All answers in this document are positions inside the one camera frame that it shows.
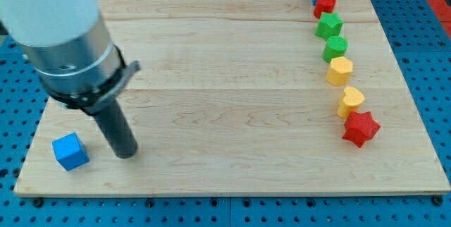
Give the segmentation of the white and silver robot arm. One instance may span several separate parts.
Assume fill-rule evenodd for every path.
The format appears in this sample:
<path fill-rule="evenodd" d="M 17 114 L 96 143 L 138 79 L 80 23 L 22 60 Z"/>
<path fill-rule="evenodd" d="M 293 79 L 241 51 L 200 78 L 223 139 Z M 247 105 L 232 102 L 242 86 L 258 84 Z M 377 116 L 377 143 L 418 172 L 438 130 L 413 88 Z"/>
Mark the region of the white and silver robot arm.
<path fill-rule="evenodd" d="M 1 0 L 1 23 L 45 90 L 69 109 L 99 113 L 139 69 L 125 64 L 98 0 Z"/>

